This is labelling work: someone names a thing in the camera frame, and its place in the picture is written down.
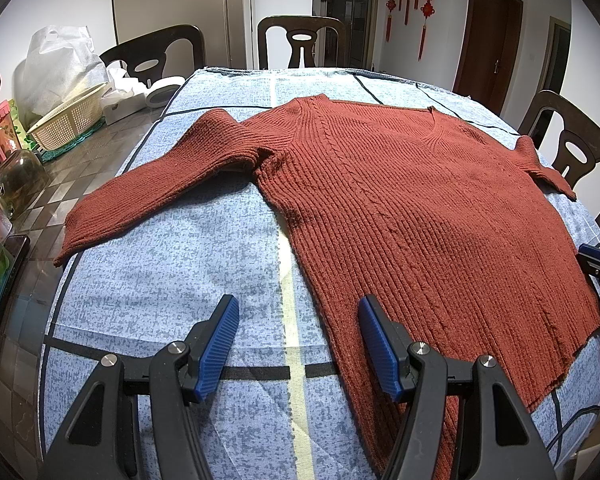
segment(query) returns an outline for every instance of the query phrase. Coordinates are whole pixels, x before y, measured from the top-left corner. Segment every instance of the blue gripper pad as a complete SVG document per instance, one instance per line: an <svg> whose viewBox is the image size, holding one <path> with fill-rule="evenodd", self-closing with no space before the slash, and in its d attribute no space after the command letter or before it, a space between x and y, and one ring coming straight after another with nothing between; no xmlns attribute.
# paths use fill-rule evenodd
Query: blue gripper pad
<svg viewBox="0 0 600 480"><path fill-rule="evenodd" d="M358 303L358 323L382 391L388 394L393 402L397 402L403 392L398 374L398 359L372 308L371 302L373 301L378 304L375 298L369 296L365 296L360 300Z"/></svg>
<svg viewBox="0 0 600 480"><path fill-rule="evenodd" d="M600 249L589 244L581 244L578 247L578 252L580 254L584 254L585 256L590 256L591 258L597 258L600 260Z"/></svg>
<svg viewBox="0 0 600 480"><path fill-rule="evenodd" d="M205 397L218 387L222 367L234 342L235 332L238 330L238 321L238 300L231 296L200 358L198 382L194 389L198 402L205 400Z"/></svg>

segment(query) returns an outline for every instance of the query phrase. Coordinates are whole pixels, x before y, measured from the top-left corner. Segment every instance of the glass jar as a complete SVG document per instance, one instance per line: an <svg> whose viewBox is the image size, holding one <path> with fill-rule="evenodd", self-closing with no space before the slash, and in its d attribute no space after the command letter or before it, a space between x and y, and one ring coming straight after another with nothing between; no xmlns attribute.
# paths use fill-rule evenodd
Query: glass jar
<svg viewBox="0 0 600 480"><path fill-rule="evenodd" d="M0 206L13 220L20 216L49 183L36 155L16 150L0 166Z"/></svg>

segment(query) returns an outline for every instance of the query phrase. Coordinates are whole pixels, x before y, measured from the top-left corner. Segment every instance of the dark wooden chair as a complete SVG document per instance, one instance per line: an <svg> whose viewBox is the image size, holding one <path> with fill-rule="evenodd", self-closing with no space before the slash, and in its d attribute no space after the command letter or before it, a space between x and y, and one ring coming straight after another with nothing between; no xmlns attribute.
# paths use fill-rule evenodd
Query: dark wooden chair
<svg viewBox="0 0 600 480"><path fill-rule="evenodd" d="M321 28L329 27L336 31L338 35L338 54L336 65L344 67L345 55L345 29L344 23L336 18L324 18L321 16L268 16L258 23L258 60L260 61L260 70L269 68L269 58L267 57L267 30L271 27L282 27L286 30L286 39L291 44L291 59L289 68L300 68L300 49L304 49L304 66L314 67L314 55L312 49L315 40L318 39L318 31ZM311 38L309 40L296 40L294 36L306 34Z"/></svg>
<svg viewBox="0 0 600 480"><path fill-rule="evenodd" d="M162 70L167 61L167 47L176 40L189 40L193 47L194 70L206 65L205 38L199 28L193 25L174 25L150 32L144 36L120 43L100 55L106 66L114 61L124 61L129 77L137 77L144 84L162 79ZM157 61L155 65L136 71L141 63Z"/></svg>
<svg viewBox="0 0 600 480"><path fill-rule="evenodd" d="M560 173L569 168L564 178L573 187L583 176L593 171L597 162L600 162L600 127L564 97L551 90L542 90L531 101L518 130L520 134L531 136L536 149L540 147L544 133L534 135L534 129L544 110L559 113L564 121L564 130L560 133L558 154L553 167ZM567 142L572 142L580 148L587 160L579 161L567 148ZM596 223L600 226L600 214L596 218Z"/></svg>

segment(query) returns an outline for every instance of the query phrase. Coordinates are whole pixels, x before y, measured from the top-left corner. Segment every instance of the ribbed knit texture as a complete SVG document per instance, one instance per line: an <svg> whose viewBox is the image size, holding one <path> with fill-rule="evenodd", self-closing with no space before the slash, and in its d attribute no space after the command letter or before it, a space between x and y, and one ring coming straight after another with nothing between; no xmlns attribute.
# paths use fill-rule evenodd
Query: ribbed knit texture
<svg viewBox="0 0 600 480"><path fill-rule="evenodd" d="M126 232L191 186L240 162L288 222L372 463L384 469L400 413L365 358L356 309L375 294L389 318L451 358L488 352L532 408L600 326L529 137L508 150L433 108L326 96L237 123L202 115L161 158L107 182L66 218L56 264ZM448 477L457 403L447 410L437 478Z"/></svg>

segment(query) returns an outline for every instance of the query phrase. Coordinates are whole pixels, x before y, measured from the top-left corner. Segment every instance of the tiled surface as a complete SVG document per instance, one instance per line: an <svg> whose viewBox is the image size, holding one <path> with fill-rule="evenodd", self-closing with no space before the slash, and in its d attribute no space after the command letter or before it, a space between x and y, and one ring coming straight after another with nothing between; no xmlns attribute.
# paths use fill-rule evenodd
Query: tiled surface
<svg viewBox="0 0 600 480"><path fill-rule="evenodd" d="M40 467L36 381L44 327L62 269L53 265L64 238L64 218L86 194L115 176L162 109L145 109L101 128L45 165L51 178L14 221L31 247L14 283L0 335L0 452L24 480Z"/></svg>

